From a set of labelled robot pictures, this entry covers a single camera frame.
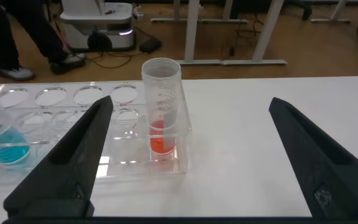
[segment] black pants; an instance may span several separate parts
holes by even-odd
[[[40,0],[0,0],[0,68],[10,70],[19,66],[11,27],[1,6],[20,22],[43,56],[50,61],[67,57],[59,36],[44,16]]]

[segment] blue liquid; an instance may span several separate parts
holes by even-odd
[[[0,134],[0,144],[25,142],[23,134],[13,127]],[[5,164],[17,161],[28,153],[29,148],[29,146],[0,147],[0,162]]]

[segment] metal table leg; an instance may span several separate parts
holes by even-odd
[[[277,64],[286,65],[285,60],[263,60],[267,45],[269,44],[270,37],[272,36],[274,27],[281,8],[283,7],[284,0],[273,0],[270,9],[267,13],[267,19],[264,25],[264,29],[260,35],[258,44],[256,46],[254,56],[252,60],[224,60],[223,65],[266,65],[266,64]]]
[[[213,22],[213,23],[248,23],[246,19],[230,19],[231,7],[233,5],[233,0],[227,0],[224,6],[223,11],[223,18],[222,19],[198,19],[199,22]],[[152,22],[183,22],[187,21],[187,19],[180,18],[180,0],[173,0],[173,18],[153,18],[151,19]]]
[[[263,60],[267,44],[269,43],[270,37],[277,22],[278,15],[280,14],[284,0],[273,0],[268,10],[267,20],[258,41],[254,56],[252,60],[193,60],[194,49],[196,40],[197,30],[197,17],[198,17],[198,4],[200,0],[190,1],[189,5],[189,16],[187,22],[187,33],[186,33],[186,52],[185,59],[178,60],[177,62],[181,65],[266,65],[266,64],[277,64],[286,65],[285,60]]]
[[[198,20],[198,4],[200,0],[192,0],[189,2],[189,13],[186,30],[186,47],[185,59],[178,60],[181,65],[202,65],[202,64],[219,64],[220,60],[193,60],[194,49],[196,45],[196,32]]]
[[[311,19],[311,22],[346,22],[350,23],[349,19],[340,19],[343,10],[345,10],[347,0],[339,0],[338,4],[335,7],[335,10],[329,19]]]

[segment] black device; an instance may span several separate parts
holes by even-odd
[[[152,53],[155,50],[158,50],[162,46],[162,43],[157,38],[151,37],[149,40],[146,40],[143,44],[139,46],[139,50],[144,53]]]
[[[91,217],[90,197],[112,112],[107,96],[5,199],[4,223],[358,223],[358,160],[286,101],[274,98],[269,111],[312,218]]]

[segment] sneaker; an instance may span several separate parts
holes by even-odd
[[[70,71],[73,68],[81,67],[85,64],[85,54],[69,54],[61,62],[50,62],[50,69],[53,73],[59,75]]]
[[[10,78],[17,81],[25,81],[33,79],[35,74],[34,72],[20,66],[19,68],[13,68],[12,70],[0,69],[0,77]]]

